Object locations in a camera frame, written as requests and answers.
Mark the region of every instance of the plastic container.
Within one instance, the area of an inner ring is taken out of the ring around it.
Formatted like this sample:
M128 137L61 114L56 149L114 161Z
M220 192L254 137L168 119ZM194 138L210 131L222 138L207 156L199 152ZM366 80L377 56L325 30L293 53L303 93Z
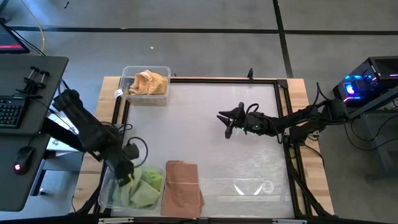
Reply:
M130 95L130 86L134 83L137 73L150 70L167 77L167 91L164 95ZM123 69L119 89L122 90L122 97L126 98L134 106L167 106L169 103L171 69L166 66L127 66Z
M162 186L160 188L160 196L157 199L156 203L151 205L150 207L145 207L145 208L135 208L133 206L130 207L125 207L121 205L120 203L114 202L113 201L113 192L116 187L116 180L113 171L109 169L109 167L106 169L104 180L101 186L101 191L99 192L99 197L98 197L98 203L102 208L110 208L114 210L122 210L123 212L130 213L131 215L142 215L145 213L154 213L159 210L161 204L162 204L162 198L163 198L163 191L164 191L164 184L165 184L165 177L166 177L166 172L164 169L161 169L159 167L155 166L145 166L143 165L140 168L137 169L151 169L151 170L156 170L158 173L163 175L163 180L162 180Z

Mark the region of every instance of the monitor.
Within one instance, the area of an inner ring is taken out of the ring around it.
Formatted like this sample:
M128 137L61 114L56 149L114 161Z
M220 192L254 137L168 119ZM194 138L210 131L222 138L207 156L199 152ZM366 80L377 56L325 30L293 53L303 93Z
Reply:
M0 54L23 54L30 50L16 37L11 30L0 22Z

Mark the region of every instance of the gray floor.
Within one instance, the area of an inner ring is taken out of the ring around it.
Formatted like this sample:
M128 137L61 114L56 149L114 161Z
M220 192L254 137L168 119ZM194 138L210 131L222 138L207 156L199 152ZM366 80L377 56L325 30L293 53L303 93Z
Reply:
M26 0L43 25L67 27L155 27L277 29L271 0ZM397 30L395 0L279 0L289 30ZM0 14L11 26L35 26L18 0ZM41 46L38 32L20 32ZM127 65L166 65L178 76L286 77L277 34L144 34L46 32L46 54L70 59L65 79L94 112L102 79L120 75ZM316 82L331 96L347 73L369 56L398 55L395 35L286 35L295 78L304 78L310 101ZM322 132L320 148L335 213L343 218L396 223L397 180L366 182L379 172L373 152L352 148L341 126ZM44 188L54 196L30 198L21 213L0 219L61 215L69 212L76 176L51 173ZM69 188L60 188L59 180ZM39 212L38 205L48 206Z

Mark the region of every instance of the computer mouse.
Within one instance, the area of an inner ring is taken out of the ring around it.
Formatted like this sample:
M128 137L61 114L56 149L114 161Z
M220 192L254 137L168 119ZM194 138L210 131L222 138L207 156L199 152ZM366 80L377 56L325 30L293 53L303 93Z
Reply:
M29 171L34 151L35 148L31 146L19 149L14 163L14 172L17 175L24 175Z

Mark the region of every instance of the wooden table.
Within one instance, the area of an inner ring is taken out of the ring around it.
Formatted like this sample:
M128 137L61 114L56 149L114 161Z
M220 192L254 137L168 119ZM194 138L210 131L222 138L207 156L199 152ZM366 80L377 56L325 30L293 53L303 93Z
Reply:
M119 80L120 77L104 77L102 89L99 94L98 105L95 111L95 116L100 121L111 122L112 120L116 101L114 97L114 91L119 87ZM295 78L287 79L287 82L289 84L289 94L293 112L308 106L308 98L307 92L305 91L304 80ZM124 100L122 100L120 104L118 123L121 123L123 109ZM308 139L306 144L319 151L319 146L316 141ZM329 213L333 214L333 206L331 204L329 188L326 181L325 170L323 169L322 159L306 147L301 147L300 152L302 155L304 173L308 188L311 190L312 194L314 194L318 202L321 203L323 208ZM76 209L81 208L81 206L83 206L83 204L94 192L95 188L97 188L100 182L101 168L102 162L98 162L91 155L85 154L73 199L73 204ZM296 189L300 209L302 212L304 212L303 197L298 185L296 185Z

